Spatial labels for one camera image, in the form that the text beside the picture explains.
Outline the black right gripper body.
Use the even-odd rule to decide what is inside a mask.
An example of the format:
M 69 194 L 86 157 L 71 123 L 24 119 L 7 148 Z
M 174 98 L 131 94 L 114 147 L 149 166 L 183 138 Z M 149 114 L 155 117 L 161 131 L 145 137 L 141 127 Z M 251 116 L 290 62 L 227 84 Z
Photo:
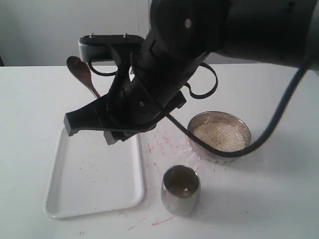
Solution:
M 108 92 L 111 132 L 136 134 L 151 129 L 164 113 L 184 104 L 180 89 L 207 54 L 176 58 L 154 37 L 147 37 L 137 52 L 129 51 Z

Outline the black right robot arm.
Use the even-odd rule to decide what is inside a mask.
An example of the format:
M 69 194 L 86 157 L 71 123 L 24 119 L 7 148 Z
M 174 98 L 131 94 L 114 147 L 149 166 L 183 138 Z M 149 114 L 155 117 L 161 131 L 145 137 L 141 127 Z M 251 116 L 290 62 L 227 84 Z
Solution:
M 152 130 L 185 103 L 181 88 L 211 53 L 299 67 L 319 49 L 316 0 L 155 0 L 151 29 L 137 35 L 87 35 L 81 61 L 114 61 L 108 93 L 69 112 L 69 135 L 104 131 L 108 143 Z

